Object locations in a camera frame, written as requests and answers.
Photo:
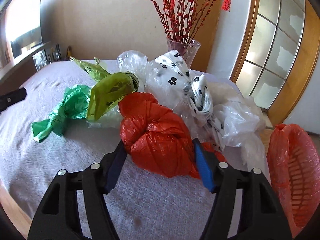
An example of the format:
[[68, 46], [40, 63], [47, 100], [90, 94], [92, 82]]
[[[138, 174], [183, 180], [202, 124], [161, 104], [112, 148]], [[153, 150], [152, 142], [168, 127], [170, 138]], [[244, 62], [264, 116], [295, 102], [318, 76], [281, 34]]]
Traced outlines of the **dark green plastic bag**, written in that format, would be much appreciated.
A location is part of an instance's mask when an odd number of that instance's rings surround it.
[[61, 137], [64, 135], [69, 120], [86, 119], [91, 88], [87, 85], [67, 87], [63, 100], [49, 114], [48, 119], [33, 122], [31, 129], [33, 139], [43, 142], [50, 133]]

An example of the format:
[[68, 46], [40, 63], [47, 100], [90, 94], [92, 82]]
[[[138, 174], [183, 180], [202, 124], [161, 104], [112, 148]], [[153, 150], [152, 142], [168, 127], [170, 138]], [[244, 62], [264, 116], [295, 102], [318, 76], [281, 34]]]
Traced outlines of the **olive green plastic bag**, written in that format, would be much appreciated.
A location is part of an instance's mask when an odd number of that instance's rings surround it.
[[117, 72], [103, 78], [91, 89], [87, 120], [99, 120], [123, 97], [136, 92], [138, 88], [138, 77], [131, 72]]

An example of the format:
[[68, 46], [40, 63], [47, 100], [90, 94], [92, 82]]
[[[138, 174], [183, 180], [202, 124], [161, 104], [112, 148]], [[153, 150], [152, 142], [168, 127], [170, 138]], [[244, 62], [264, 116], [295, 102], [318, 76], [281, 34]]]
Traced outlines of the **milky white plastic bag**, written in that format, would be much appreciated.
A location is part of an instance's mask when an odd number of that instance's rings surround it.
[[210, 82], [208, 89], [213, 99], [213, 115], [223, 125], [223, 144], [240, 150], [242, 163], [248, 170], [259, 168], [269, 176], [265, 147], [259, 136], [266, 128], [261, 109], [252, 97], [242, 96], [227, 83]]

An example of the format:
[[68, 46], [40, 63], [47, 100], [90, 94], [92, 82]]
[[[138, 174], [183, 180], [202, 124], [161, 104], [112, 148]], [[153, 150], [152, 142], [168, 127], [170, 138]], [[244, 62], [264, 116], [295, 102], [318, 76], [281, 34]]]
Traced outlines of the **red plastic bag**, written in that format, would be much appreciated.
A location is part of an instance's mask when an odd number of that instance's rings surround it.
[[134, 92], [118, 104], [120, 138], [141, 169], [172, 178], [200, 177], [189, 129], [181, 117], [150, 93]]

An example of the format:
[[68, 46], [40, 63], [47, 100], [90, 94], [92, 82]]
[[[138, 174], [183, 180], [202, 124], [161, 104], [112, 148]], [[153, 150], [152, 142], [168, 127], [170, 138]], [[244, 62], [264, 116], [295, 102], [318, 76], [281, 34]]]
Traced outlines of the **clear knotted plastic bag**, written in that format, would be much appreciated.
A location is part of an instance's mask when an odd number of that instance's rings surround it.
[[148, 58], [140, 51], [125, 51], [117, 57], [117, 67], [121, 72], [131, 72], [139, 81], [139, 92], [145, 91]]

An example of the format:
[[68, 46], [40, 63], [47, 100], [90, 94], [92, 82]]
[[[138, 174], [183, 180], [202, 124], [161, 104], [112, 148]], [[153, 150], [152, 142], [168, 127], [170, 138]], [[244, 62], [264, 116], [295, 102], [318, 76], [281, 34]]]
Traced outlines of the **white paw print bag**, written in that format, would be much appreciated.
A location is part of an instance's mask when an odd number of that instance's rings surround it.
[[223, 124], [213, 114], [206, 78], [193, 74], [178, 51], [171, 50], [147, 64], [145, 89], [182, 118], [192, 139], [224, 150]]

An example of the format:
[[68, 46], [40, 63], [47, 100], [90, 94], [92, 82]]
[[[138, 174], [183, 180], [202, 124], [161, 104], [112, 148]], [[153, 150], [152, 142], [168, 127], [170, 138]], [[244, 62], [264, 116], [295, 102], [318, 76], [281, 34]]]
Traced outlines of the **dark tv cabinet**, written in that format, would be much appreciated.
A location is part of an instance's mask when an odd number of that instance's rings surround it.
[[1, 95], [18, 89], [37, 72], [33, 56], [39, 51], [48, 48], [50, 44], [51, 42], [46, 42], [35, 46], [25, 54], [14, 58], [1, 69]]

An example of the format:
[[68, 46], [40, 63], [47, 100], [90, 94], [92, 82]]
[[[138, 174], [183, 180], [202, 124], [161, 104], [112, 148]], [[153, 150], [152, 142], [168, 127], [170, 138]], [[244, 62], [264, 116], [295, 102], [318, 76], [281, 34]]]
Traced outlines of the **red lined laundry basket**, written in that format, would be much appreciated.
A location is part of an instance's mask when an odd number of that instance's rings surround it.
[[296, 124], [277, 125], [267, 162], [271, 185], [296, 237], [319, 205], [319, 156], [311, 137]]

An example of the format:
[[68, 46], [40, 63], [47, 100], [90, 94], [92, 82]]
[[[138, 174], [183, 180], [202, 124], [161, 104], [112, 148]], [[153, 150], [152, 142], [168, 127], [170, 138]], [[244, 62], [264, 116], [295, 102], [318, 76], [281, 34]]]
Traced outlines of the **black television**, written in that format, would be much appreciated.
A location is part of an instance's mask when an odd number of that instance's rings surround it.
[[13, 58], [42, 44], [41, 0], [12, 0], [5, 11], [5, 36]]

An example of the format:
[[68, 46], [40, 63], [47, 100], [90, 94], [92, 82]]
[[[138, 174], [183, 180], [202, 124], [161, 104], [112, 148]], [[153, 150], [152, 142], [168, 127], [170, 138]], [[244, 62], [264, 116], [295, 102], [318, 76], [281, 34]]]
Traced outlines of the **lilac towel table cover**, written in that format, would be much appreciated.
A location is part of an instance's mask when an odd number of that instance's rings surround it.
[[[90, 128], [85, 120], [71, 121], [62, 137], [51, 133], [41, 143], [33, 139], [32, 123], [46, 119], [74, 85], [94, 81], [72, 61], [41, 70], [28, 62], [1, 78], [2, 94], [27, 90], [25, 100], [1, 114], [1, 179], [30, 217], [60, 169], [84, 170], [113, 152], [120, 140], [117, 129]], [[121, 239], [199, 239], [214, 198], [198, 179], [166, 178], [127, 158], [105, 200]]]

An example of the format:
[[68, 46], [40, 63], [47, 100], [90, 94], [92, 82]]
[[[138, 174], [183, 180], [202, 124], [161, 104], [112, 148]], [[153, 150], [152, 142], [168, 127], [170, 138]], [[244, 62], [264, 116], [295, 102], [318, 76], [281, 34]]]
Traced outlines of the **light green plastic bag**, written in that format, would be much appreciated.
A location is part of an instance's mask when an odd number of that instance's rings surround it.
[[111, 75], [111, 73], [109, 73], [105, 68], [103, 68], [103, 66], [101, 65], [102, 61], [99, 58], [94, 58], [95, 63], [82, 61], [74, 57], [71, 57], [70, 60], [76, 63], [96, 82], [99, 82], [107, 76]]

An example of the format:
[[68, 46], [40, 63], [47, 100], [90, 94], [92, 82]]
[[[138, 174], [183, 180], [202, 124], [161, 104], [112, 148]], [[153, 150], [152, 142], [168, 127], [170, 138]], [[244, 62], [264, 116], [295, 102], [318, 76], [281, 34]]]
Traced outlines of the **glass vase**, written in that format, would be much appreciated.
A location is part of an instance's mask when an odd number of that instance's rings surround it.
[[200, 42], [196, 40], [192, 40], [188, 44], [184, 44], [181, 42], [176, 42], [167, 38], [167, 45], [168, 51], [177, 50], [181, 57], [183, 57], [184, 61], [186, 62], [188, 68], [191, 68], [193, 60], [201, 47]]

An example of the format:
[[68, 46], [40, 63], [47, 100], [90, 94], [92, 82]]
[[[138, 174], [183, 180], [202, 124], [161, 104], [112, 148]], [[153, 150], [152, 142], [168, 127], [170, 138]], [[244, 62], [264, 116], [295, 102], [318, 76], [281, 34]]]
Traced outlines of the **frosted glass sliding door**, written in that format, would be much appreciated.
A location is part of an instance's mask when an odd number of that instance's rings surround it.
[[276, 126], [305, 92], [318, 54], [319, 18], [308, 0], [251, 0], [231, 80]]

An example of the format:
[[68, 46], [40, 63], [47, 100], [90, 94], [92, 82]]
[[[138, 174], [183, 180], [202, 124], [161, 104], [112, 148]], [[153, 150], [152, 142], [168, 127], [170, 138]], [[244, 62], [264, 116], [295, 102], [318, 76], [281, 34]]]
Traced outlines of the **red berry branches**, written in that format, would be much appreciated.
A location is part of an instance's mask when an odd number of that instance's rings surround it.
[[211, 14], [217, 0], [149, 0], [168, 39], [190, 43]]

